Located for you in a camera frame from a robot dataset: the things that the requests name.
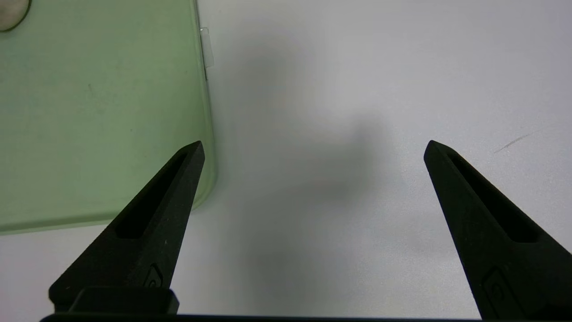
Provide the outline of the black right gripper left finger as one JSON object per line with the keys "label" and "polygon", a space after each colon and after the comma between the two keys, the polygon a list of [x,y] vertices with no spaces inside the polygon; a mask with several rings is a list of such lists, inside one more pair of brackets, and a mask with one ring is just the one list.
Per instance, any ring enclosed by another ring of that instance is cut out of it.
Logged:
{"label": "black right gripper left finger", "polygon": [[205,160],[196,141],[167,161],[51,285],[56,313],[89,288],[170,287]]}

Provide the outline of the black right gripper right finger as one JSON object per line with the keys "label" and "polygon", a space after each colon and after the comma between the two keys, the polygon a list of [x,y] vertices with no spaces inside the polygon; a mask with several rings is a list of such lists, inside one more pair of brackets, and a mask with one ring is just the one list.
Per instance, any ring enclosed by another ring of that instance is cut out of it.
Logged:
{"label": "black right gripper right finger", "polygon": [[570,320],[571,253],[452,148],[424,161],[481,318]]}

